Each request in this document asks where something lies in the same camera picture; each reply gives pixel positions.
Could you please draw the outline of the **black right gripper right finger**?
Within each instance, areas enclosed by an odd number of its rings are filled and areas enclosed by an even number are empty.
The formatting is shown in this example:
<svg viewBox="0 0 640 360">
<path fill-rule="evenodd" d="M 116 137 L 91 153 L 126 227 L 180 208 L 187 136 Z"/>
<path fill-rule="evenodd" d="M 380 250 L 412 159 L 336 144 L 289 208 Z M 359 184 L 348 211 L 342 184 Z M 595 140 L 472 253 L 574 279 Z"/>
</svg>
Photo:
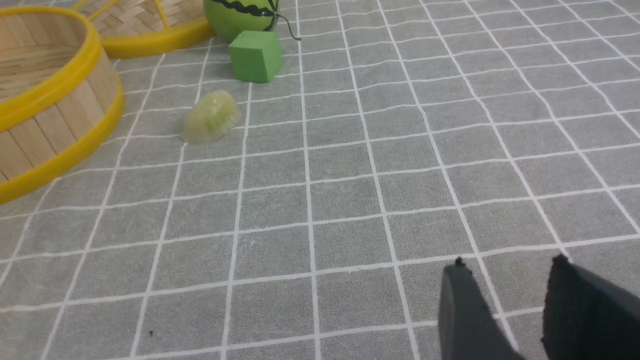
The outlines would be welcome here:
<svg viewBox="0 0 640 360">
<path fill-rule="evenodd" d="M 637 360 L 640 299 L 555 256 L 542 311 L 542 346 L 549 360 Z"/>
</svg>

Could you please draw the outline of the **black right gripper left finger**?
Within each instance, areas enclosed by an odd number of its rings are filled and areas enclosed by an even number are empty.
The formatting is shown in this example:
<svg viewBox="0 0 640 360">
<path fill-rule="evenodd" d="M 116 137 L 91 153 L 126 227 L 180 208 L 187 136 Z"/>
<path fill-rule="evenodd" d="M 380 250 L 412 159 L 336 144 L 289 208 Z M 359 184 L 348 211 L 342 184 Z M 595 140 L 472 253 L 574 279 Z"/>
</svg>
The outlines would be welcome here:
<svg viewBox="0 0 640 360">
<path fill-rule="evenodd" d="M 438 312 L 442 360 L 521 360 L 461 257 L 443 268 Z"/>
</svg>

